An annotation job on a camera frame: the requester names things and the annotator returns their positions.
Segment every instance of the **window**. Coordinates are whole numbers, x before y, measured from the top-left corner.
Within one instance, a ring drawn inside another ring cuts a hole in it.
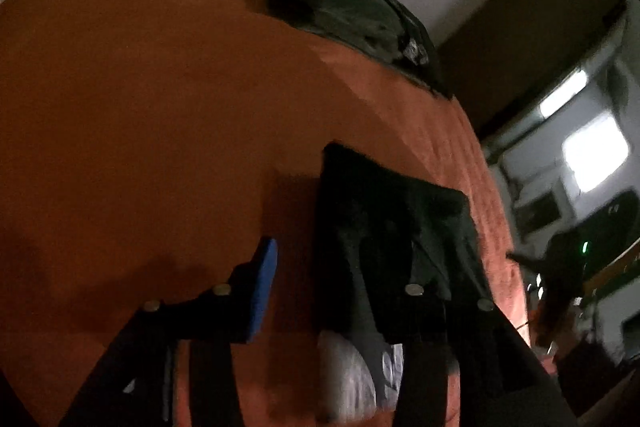
[[[588,77],[584,71],[577,70],[572,73],[562,84],[556,87],[545,100],[540,102],[540,113],[542,113],[542,116],[549,118],[576,94],[581,92],[584,86],[587,85],[587,81]]]
[[[562,153],[580,190],[589,192],[625,162],[629,145],[611,112],[606,111],[569,136]]]

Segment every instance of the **fluorescent light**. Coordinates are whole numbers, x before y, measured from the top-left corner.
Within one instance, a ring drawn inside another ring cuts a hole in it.
[[[629,144],[606,111],[564,140],[562,153],[580,190],[589,192],[625,162]]]
[[[548,97],[540,102],[540,113],[544,118],[549,118],[569,102],[576,94],[584,89],[588,81],[587,74],[582,70],[577,70],[571,74],[562,84],[554,89]]]

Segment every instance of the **orange surface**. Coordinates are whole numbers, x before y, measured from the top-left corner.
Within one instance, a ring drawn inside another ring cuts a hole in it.
[[[248,427],[314,425],[309,260],[331,140],[462,190],[497,302],[524,322],[458,102],[263,0],[7,0],[0,28],[0,364],[43,427],[141,302],[225,280],[262,234],[281,258],[262,333],[234,348],[242,410]]]

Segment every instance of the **green cloth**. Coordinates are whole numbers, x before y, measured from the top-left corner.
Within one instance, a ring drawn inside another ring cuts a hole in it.
[[[384,0],[269,0],[297,28],[337,38],[390,64],[402,57],[404,28]]]

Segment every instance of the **bright light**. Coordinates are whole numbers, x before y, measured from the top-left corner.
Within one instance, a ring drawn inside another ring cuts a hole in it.
[[[564,140],[562,153],[580,190],[589,192],[624,163],[629,144],[607,111]]]
[[[588,80],[587,74],[584,71],[575,71],[575,73],[569,76],[562,84],[556,87],[545,100],[540,102],[540,113],[542,113],[542,116],[549,118],[576,94],[581,92],[584,86],[587,85]]]

